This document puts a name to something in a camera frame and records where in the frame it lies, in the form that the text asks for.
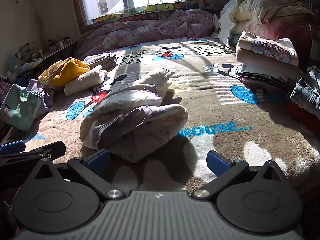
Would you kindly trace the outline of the rolled white pink quilts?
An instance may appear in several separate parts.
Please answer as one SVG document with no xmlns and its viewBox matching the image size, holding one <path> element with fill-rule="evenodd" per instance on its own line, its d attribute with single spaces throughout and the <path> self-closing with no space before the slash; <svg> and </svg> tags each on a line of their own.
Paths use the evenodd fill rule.
<svg viewBox="0 0 320 240">
<path fill-rule="evenodd" d="M 261 26 L 277 18 L 295 15 L 315 14 L 306 0 L 230 0 L 220 16 L 214 15 L 216 31 L 212 36 L 227 47 L 234 48 L 231 36 L 245 30 L 246 23 Z"/>
</svg>

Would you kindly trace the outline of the mint green garment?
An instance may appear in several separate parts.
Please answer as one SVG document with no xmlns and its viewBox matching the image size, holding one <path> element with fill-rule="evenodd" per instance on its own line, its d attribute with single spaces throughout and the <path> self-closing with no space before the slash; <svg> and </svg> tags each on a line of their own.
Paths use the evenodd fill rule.
<svg viewBox="0 0 320 240">
<path fill-rule="evenodd" d="M 1 105 L 1 120 L 27 132 L 35 120 L 40 103 L 35 93 L 13 84 Z"/>
</svg>

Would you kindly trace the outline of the cream folded garment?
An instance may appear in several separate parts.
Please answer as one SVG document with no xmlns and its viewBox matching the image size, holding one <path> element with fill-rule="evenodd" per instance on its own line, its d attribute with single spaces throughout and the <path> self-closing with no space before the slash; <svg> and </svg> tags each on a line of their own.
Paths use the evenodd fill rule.
<svg viewBox="0 0 320 240">
<path fill-rule="evenodd" d="M 102 66 L 96 66 L 90 71 L 81 74 L 76 79 L 68 82 L 64 87 L 66 96 L 72 96 L 80 92 L 89 90 L 104 82 L 107 77 L 108 71 L 103 70 Z"/>
</svg>

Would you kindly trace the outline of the yellow garment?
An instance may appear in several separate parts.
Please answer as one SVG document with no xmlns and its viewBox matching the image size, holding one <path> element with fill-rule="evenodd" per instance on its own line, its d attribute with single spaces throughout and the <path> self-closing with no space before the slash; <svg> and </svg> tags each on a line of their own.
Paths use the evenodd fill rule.
<svg viewBox="0 0 320 240">
<path fill-rule="evenodd" d="M 69 57 L 52 64 L 39 75 L 37 80 L 43 88 L 61 89 L 70 81 L 90 70 L 91 68 L 84 62 Z"/>
</svg>

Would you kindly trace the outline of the grey folded clothes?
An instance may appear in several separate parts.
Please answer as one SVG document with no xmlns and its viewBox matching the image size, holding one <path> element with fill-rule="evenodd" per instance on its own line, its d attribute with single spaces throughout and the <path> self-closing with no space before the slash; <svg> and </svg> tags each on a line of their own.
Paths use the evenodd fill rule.
<svg viewBox="0 0 320 240">
<path fill-rule="evenodd" d="M 96 66 L 102 66 L 103 70 L 113 68 L 117 65 L 117 57 L 112 53 L 102 53 L 92 56 L 87 56 L 83 62 L 88 65 L 91 69 Z"/>
</svg>

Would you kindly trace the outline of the cluttered side table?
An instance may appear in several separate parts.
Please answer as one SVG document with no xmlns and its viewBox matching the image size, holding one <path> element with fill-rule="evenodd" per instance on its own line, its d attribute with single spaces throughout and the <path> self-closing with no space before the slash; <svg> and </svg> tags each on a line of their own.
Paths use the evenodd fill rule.
<svg viewBox="0 0 320 240">
<path fill-rule="evenodd" d="M 48 42 L 49 48 L 39 50 L 31 43 L 23 45 L 16 54 L 7 59 L 7 73 L 1 75 L 1 79 L 11 83 L 36 79 L 52 64 L 73 56 L 77 46 L 69 37 Z"/>
</svg>

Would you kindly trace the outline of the colourful alphabet play mat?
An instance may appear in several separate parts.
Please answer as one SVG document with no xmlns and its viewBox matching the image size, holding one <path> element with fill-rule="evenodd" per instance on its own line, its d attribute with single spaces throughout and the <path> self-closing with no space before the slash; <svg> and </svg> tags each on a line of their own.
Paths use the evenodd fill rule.
<svg viewBox="0 0 320 240">
<path fill-rule="evenodd" d="M 176 10 L 202 9 L 213 10 L 213 4 L 207 2 L 174 2 L 148 5 L 129 9 L 128 12 L 106 14 L 92 20 L 92 24 L 126 22 L 134 20 L 160 20 L 169 17 Z"/>
</svg>

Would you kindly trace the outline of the Mickey Mouse bed blanket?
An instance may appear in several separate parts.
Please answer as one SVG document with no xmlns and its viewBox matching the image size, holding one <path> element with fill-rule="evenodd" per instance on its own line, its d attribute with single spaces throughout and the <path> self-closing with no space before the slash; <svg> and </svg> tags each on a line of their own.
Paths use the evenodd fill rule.
<svg viewBox="0 0 320 240">
<path fill-rule="evenodd" d="M 126 153 L 112 152 L 106 179 L 123 191 L 193 191 L 213 180 L 207 153 L 215 150 L 228 159 L 244 159 L 252 166 L 275 161 L 299 192 L 319 185 L 319 137 L 309 129 L 318 120 L 283 95 L 249 90 L 234 78 L 240 68 L 235 52 L 211 38 L 178 38 L 148 42 L 110 51 L 115 67 L 105 82 L 73 96 L 57 94 L 49 113 L 25 136 L 26 149 L 61 140 L 64 163 L 88 156 L 81 142 L 85 114 L 113 89 L 140 79 L 150 71 L 172 71 L 164 104 L 178 104 L 188 120 L 163 147 L 138 162 Z"/>
</svg>

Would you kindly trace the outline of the floral white pyjama garment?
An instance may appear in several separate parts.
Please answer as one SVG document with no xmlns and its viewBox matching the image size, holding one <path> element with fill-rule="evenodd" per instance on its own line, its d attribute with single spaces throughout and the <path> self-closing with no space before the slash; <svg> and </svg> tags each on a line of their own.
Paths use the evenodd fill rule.
<svg viewBox="0 0 320 240">
<path fill-rule="evenodd" d="M 173 75 L 156 68 L 109 92 L 82 121 L 82 144 L 97 151 L 105 148 L 131 163 L 164 146 L 188 120 L 180 104 L 163 104 Z"/>
</svg>

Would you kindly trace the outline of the blue denim jeans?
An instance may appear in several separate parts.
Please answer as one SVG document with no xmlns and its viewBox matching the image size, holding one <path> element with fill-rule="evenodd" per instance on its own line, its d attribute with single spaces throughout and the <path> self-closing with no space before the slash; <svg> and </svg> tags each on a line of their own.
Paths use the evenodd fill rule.
<svg viewBox="0 0 320 240">
<path fill-rule="evenodd" d="M 290 100 L 319 119 L 319 97 L 319 69 L 312 66 L 306 73 L 300 71 Z"/>
</svg>

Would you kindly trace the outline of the purple crumpled quilt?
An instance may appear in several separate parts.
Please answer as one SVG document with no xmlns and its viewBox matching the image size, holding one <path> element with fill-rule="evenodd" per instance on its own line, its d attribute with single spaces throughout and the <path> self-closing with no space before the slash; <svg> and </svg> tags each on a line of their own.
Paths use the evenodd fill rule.
<svg viewBox="0 0 320 240">
<path fill-rule="evenodd" d="M 75 57 L 84 60 L 109 50 L 170 38 L 207 37 L 213 30 L 213 15 L 201 9 L 176 10 L 160 20 L 106 23 L 81 38 Z"/>
</svg>

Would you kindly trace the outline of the stack of folded clothes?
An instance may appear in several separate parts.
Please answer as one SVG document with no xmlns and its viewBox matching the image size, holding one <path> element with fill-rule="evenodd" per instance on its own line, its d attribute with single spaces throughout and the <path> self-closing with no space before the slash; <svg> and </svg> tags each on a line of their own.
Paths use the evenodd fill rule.
<svg viewBox="0 0 320 240">
<path fill-rule="evenodd" d="M 280 90 L 295 86 L 299 59 L 288 38 L 267 40 L 243 31 L 236 44 L 236 61 L 243 81 Z"/>
</svg>

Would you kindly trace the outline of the lilac garment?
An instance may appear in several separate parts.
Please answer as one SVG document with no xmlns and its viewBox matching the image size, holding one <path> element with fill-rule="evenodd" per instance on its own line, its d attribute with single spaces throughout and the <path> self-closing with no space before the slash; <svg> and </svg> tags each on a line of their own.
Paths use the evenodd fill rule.
<svg viewBox="0 0 320 240">
<path fill-rule="evenodd" d="M 28 91 L 32 91 L 40 98 L 40 106 L 35 115 L 35 119 L 46 115 L 49 112 L 50 107 L 53 106 L 54 91 L 50 88 L 43 88 L 43 86 L 36 79 L 30 79 L 27 86 Z"/>
</svg>

